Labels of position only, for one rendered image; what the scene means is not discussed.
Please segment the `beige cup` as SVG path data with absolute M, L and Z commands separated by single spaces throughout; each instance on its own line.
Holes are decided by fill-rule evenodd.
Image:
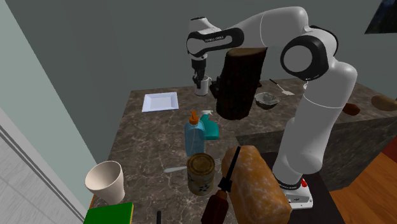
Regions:
M 120 203 L 124 196 L 124 177 L 121 165 L 113 160 L 97 164 L 86 175 L 85 186 L 109 205 Z

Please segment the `tan potato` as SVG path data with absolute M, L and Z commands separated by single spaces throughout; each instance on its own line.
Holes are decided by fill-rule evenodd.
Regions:
M 385 95 L 375 95 L 371 98 L 374 107 L 381 111 L 397 111 L 397 100 Z

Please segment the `white mug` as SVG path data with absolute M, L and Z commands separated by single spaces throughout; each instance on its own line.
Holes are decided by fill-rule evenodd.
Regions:
M 208 94 L 209 86 L 211 85 L 212 78 L 204 75 L 202 80 L 199 80 L 197 77 L 193 78 L 195 83 L 195 95 L 197 96 L 205 96 Z

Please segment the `loaf of bread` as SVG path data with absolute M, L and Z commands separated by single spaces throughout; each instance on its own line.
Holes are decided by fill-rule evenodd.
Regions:
M 256 147 L 240 147 L 230 179 L 238 224 L 288 224 L 292 208 Z

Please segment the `small brown bread roll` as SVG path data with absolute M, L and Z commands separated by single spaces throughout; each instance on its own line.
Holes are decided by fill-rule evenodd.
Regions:
M 343 110 L 342 110 L 345 114 L 350 115 L 350 116 L 356 116 L 360 113 L 360 108 L 355 105 L 355 104 L 351 104 L 351 103 L 346 103 Z

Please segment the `blue soap dispenser orange pump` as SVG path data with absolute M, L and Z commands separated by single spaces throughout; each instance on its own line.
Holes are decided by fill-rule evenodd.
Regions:
M 186 156 L 205 152 L 206 133 L 204 124 L 197 116 L 196 111 L 190 111 L 189 121 L 185 124 L 185 150 Z

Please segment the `white square plate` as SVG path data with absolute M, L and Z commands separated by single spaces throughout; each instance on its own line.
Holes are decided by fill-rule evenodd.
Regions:
M 146 94 L 142 112 L 168 111 L 179 109 L 178 95 L 176 92 Z

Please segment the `dark brown tree stump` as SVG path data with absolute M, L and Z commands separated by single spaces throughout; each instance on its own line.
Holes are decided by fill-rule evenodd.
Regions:
M 266 54 L 266 47 L 227 51 L 221 74 L 209 86 L 220 117 L 241 120 L 249 115 Z

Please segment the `yellow tin can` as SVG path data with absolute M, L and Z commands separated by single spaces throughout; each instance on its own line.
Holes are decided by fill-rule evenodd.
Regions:
M 186 163 L 188 188 L 198 196 L 205 196 L 213 189 L 215 161 L 206 153 L 196 153 Z

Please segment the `grey bowl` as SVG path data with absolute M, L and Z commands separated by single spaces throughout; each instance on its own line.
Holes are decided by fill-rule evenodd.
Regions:
M 254 99 L 256 105 L 264 110 L 270 110 L 280 102 L 280 98 L 268 92 L 256 94 Z

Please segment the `dark wall picture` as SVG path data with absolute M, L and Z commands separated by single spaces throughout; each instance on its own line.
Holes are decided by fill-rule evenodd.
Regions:
M 397 0 L 381 0 L 365 34 L 397 33 Z

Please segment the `silver fork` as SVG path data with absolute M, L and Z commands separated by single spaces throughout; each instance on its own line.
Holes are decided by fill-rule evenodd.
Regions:
M 221 163 L 221 159 L 220 158 L 215 160 L 215 165 L 219 165 L 220 163 Z M 170 172 L 175 172 L 175 171 L 181 171 L 181 170 L 184 170 L 186 168 L 187 168 L 187 166 L 172 167 L 172 168 L 164 169 L 164 172 L 165 173 L 170 173 Z

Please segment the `teal spray bottle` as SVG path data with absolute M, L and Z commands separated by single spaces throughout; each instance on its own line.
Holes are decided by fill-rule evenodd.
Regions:
M 217 140 L 219 138 L 219 127 L 218 124 L 209 119 L 209 115 L 212 114 L 212 110 L 203 110 L 201 111 L 202 116 L 200 117 L 200 121 L 203 123 L 205 128 L 206 139 L 209 140 Z

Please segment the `dark robot stand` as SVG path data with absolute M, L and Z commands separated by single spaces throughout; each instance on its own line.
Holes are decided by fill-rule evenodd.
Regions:
M 311 209 L 292 210 L 288 224 L 345 224 L 319 173 L 304 174 L 313 197 Z

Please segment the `green and yellow sponge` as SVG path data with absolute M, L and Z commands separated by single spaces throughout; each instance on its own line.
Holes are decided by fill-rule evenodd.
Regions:
M 83 224 L 131 224 L 133 211 L 132 202 L 91 208 Z

